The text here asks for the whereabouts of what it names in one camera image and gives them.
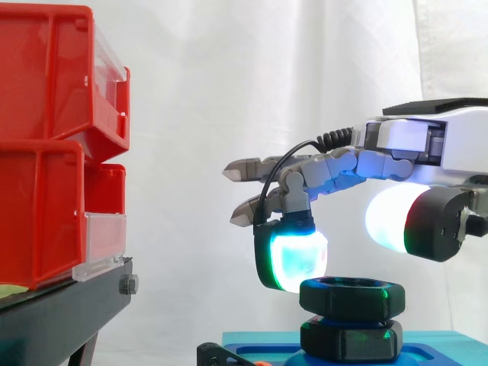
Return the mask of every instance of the white robotic arm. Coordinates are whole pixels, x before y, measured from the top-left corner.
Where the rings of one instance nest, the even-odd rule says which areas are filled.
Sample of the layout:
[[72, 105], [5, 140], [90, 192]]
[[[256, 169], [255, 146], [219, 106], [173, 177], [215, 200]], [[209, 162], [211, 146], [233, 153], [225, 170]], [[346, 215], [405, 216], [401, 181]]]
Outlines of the white robotic arm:
[[[459, 251], [466, 235], [482, 236], [488, 231], [486, 136], [486, 99], [420, 101], [387, 108], [384, 116], [352, 130], [324, 135], [323, 140], [332, 141], [328, 146], [335, 147], [331, 152], [322, 149], [315, 156], [230, 163], [223, 173], [233, 181], [279, 184], [269, 195], [238, 206], [231, 222], [254, 224], [256, 236], [271, 212], [279, 212], [283, 213], [281, 226], [296, 229], [291, 222], [297, 220], [300, 227], [314, 228], [310, 202], [319, 194], [344, 190], [368, 178], [411, 181], [434, 187], [410, 209], [406, 251], [443, 262]], [[326, 146], [321, 139], [320, 145]]]

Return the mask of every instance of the white backdrop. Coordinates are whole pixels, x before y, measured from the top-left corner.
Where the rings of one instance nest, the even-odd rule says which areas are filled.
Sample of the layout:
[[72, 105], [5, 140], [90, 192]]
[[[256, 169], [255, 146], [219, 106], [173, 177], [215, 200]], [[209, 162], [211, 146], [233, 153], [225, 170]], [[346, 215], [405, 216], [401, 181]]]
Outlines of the white backdrop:
[[[192, 365], [197, 345], [224, 331], [298, 330], [310, 317], [297, 295], [260, 285], [252, 230], [228, 223], [260, 187], [227, 181], [228, 162], [284, 153], [422, 92], [488, 92], [485, 1], [71, 3], [94, 9], [132, 72], [131, 151], [117, 161], [127, 167], [127, 254], [140, 292], [101, 332], [94, 366]], [[327, 274], [401, 283], [404, 329], [454, 326], [488, 341], [488, 318], [474, 316], [488, 303], [481, 241], [448, 265], [376, 246], [364, 213], [387, 185], [314, 204]]]

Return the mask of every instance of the black clamp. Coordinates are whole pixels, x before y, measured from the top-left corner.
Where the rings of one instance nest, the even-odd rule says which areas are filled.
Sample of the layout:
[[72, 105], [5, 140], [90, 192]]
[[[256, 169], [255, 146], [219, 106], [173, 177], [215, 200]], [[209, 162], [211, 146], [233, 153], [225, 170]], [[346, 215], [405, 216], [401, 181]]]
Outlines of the black clamp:
[[204, 343], [197, 347], [197, 366], [255, 366], [217, 343]]

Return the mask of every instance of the screw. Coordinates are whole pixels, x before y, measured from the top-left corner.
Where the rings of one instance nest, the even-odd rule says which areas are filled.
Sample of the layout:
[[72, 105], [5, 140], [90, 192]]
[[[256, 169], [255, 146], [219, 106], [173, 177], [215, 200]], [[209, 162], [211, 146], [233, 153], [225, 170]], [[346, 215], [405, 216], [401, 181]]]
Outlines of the screw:
[[139, 289], [139, 276], [137, 274], [123, 274], [120, 277], [119, 292], [123, 295], [135, 295]]
[[217, 357], [212, 357], [210, 360], [208, 360], [208, 366], [219, 366], [220, 361]]

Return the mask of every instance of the red storage bin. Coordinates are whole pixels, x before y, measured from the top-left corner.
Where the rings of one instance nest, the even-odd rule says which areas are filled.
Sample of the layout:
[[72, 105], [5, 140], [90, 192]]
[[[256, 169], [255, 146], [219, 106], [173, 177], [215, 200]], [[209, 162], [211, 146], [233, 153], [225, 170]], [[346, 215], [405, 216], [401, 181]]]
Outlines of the red storage bin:
[[[34, 289], [123, 253], [124, 192], [124, 167], [85, 163], [75, 141], [0, 142], [0, 284]], [[113, 239], [87, 240], [89, 220], [90, 237]]]
[[129, 81], [76, 5], [0, 3], [0, 139], [75, 140], [93, 162], [129, 149]]

